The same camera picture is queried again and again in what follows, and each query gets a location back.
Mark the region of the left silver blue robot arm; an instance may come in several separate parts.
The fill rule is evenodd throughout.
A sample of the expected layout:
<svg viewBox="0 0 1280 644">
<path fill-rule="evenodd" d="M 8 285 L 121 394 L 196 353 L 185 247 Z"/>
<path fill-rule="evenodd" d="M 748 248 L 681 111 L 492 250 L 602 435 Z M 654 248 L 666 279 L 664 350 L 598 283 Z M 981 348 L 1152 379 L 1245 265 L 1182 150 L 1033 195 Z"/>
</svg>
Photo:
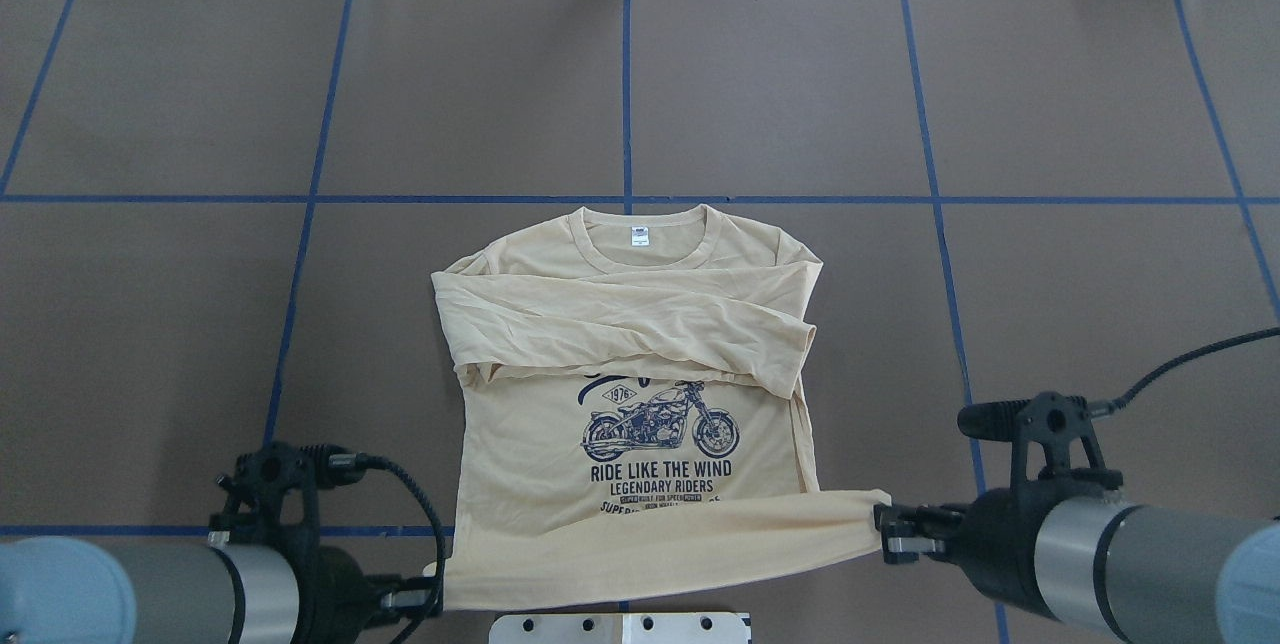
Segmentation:
<svg viewBox="0 0 1280 644">
<path fill-rule="evenodd" d="M 294 562 L 253 544 L 3 545 L 5 643 L 404 641 L 442 611 L 435 577 L 370 575 L 335 547 Z"/>
</svg>

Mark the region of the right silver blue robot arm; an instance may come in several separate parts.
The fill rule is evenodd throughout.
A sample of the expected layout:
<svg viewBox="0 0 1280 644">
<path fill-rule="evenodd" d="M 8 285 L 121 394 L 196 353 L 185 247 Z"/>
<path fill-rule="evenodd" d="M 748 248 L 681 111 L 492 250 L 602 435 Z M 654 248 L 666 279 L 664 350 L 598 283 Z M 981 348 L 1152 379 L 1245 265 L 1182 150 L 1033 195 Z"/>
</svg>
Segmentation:
<svg viewBox="0 0 1280 644">
<path fill-rule="evenodd" d="M 1121 643 L 1275 643 L 1277 522 L 1115 497 L 874 508 L 886 563 L 954 565 L 983 595 Z"/>
</svg>

